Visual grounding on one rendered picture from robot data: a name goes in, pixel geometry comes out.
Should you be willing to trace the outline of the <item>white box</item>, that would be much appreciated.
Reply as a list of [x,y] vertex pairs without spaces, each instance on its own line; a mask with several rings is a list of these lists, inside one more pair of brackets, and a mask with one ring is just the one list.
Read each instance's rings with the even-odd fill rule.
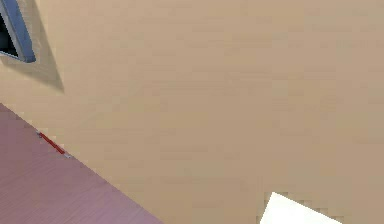
[[259,224],[342,224],[281,194],[272,192]]

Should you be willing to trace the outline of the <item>red pencil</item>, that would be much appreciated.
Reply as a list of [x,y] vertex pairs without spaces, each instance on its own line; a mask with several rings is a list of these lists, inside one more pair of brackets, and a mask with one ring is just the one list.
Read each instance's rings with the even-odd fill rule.
[[66,152],[63,148],[61,148],[59,145],[57,145],[54,141],[52,141],[50,138],[48,138],[45,134],[43,134],[40,131],[36,132],[39,138],[44,139],[49,145],[51,145],[58,153],[61,155],[64,155],[66,158],[72,158],[72,156]]

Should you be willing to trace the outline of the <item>blue framed window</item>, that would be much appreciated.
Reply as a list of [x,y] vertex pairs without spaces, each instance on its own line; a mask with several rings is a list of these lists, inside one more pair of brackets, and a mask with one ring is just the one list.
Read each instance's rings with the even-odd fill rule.
[[32,41],[16,0],[0,0],[0,54],[24,63],[36,61]]

